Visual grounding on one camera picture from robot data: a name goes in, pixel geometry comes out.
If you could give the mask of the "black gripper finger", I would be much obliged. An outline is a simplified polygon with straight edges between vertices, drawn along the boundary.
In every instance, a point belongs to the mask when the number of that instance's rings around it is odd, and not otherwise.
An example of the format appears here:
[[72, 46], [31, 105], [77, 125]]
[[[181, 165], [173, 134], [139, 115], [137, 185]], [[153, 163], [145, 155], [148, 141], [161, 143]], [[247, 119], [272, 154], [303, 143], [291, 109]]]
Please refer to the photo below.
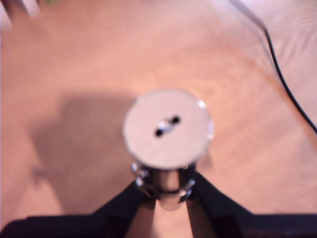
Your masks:
[[102, 238], [150, 238], [156, 200], [132, 182], [94, 215], [103, 221]]
[[199, 172], [194, 181], [186, 201], [193, 237], [244, 238], [240, 218], [251, 213], [220, 192]]

